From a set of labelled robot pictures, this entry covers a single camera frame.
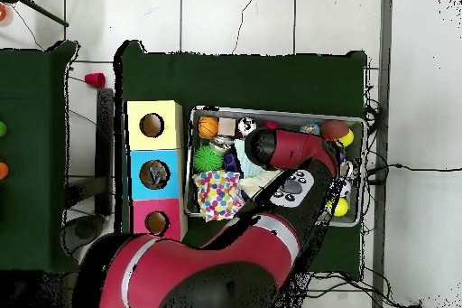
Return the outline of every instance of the pink box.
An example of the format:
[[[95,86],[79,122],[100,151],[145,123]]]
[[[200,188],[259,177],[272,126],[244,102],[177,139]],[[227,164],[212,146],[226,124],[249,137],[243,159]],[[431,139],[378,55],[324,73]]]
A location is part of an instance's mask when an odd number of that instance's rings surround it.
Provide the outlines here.
[[[146,228],[145,221],[146,217],[155,211],[162,212],[168,219],[169,227],[162,237],[182,240],[187,230],[187,219],[183,208],[180,206],[180,198],[134,201],[134,234],[151,233]]]

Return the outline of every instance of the green mat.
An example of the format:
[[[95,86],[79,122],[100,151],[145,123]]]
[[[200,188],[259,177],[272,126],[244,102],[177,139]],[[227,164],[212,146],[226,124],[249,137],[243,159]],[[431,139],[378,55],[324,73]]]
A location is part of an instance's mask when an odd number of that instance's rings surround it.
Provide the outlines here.
[[[75,271],[60,244],[66,164],[66,68],[77,44],[0,50],[0,269]]]
[[[146,53],[139,42],[125,42],[115,56],[116,67],[120,62],[123,91],[117,106],[127,100],[175,100],[183,107],[185,124],[197,105],[363,117],[366,56],[360,51],[347,56],[213,56]],[[116,91],[120,83],[117,77]],[[122,226],[127,231],[125,158],[122,166]],[[225,223],[189,218],[183,241],[199,246]],[[311,269],[344,271],[359,279],[360,229],[360,223],[330,227]]]

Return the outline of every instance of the green ball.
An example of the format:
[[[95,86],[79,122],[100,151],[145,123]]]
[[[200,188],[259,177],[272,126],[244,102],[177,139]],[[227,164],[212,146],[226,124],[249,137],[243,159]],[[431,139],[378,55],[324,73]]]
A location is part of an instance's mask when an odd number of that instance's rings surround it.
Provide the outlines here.
[[[0,136],[4,136],[6,134],[6,125],[0,121]]]
[[[216,153],[210,146],[202,146],[194,154],[194,169],[199,173],[220,170],[223,165],[223,156]]]

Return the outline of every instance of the orange ball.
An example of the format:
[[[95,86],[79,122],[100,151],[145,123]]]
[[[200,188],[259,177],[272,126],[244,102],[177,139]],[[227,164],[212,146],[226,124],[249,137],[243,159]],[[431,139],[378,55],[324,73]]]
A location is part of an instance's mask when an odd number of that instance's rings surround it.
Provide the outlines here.
[[[8,166],[6,163],[0,162],[0,180],[4,179],[6,175],[8,175]]]
[[[218,121],[213,117],[201,117],[199,120],[199,136],[211,139],[218,133]]]

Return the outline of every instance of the blue box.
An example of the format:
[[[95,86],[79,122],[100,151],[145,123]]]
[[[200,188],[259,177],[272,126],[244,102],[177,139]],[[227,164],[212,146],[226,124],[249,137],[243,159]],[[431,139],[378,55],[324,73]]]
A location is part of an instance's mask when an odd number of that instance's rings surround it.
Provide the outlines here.
[[[179,198],[182,194],[182,158],[181,149],[130,152],[132,200],[147,201]],[[151,190],[141,182],[140,171],[148,161],[161,161],[167,166],[170,176],[165,187]]]

